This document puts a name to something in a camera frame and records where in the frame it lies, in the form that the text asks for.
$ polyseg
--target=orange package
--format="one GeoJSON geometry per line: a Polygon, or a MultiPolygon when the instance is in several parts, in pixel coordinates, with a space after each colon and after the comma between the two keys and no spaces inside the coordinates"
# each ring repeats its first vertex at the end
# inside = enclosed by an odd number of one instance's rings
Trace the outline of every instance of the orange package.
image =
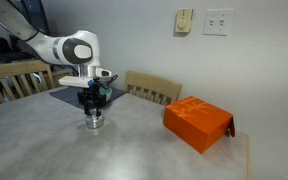
{"type": "Polygon", "coordinates": [[[165,107],[164,125],[203,153],[229,129],[235,136],[233,115],[193,96],[165,107]]]}

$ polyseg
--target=gray table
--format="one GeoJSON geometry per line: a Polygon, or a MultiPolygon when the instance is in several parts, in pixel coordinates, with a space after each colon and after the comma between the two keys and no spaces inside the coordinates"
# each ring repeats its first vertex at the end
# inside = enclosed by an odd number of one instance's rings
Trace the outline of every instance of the gray table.
{"type": "Polygon", "coordinates": [[[125,94],[91,130],[82,109],[49,92],[1,104],[0,180],[247,179],[246,135],[199,154],[163,125],[163,111],[125,94]]]}

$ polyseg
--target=chair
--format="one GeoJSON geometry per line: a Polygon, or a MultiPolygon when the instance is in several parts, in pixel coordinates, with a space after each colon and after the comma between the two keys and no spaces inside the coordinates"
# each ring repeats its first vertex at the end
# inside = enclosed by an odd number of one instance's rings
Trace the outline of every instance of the chair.
{"type": "Polygon", "coordinates": [[[0,65],[0,103],[54,88],[50,66],[40,60],[0,65]],[[44,74],[50,79],[47,86],[44,74]]]}
{"type": "Polygon", "coordinates": [[[164,106],[177,101],[181,90],[182,84],[175,81],[134,71],[126,72],[127,93],[164,106]]]}

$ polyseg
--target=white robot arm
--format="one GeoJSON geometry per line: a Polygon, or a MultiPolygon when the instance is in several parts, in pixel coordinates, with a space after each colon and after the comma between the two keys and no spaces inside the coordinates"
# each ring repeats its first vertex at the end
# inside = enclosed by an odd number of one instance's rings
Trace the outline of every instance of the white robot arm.
{"type": "Polygon", "coordinates": [[[50,37],[33,28],[9,0],[0,0],[0,25],[31,46],[46,62],[58,65],[79,65],[80,77],[66,76],[62,85],[88,88],[93,80],[111,77],[100,68],[100,50],[97,36],[78,31],[67,37],[50,37]]]}

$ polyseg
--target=chair backrest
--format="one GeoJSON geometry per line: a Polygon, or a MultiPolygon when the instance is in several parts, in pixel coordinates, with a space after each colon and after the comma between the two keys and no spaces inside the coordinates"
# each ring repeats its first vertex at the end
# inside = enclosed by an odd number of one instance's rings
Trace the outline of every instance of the chair backrest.
{"type": "Polygon", "coordinates": [[[178,100],[182,84],[154,75],[127,71],[125,91],[129,94],[168,105],[178,100]]]}
{"type": "Polygon", "coordinates": [[[0,103],[6,102],[5,93],[15,100],[54,87],[50,66],[40,60],[0,65],[0,103]],[[51,87],[47,86],[44,74],[48,75],[51,87]]]}

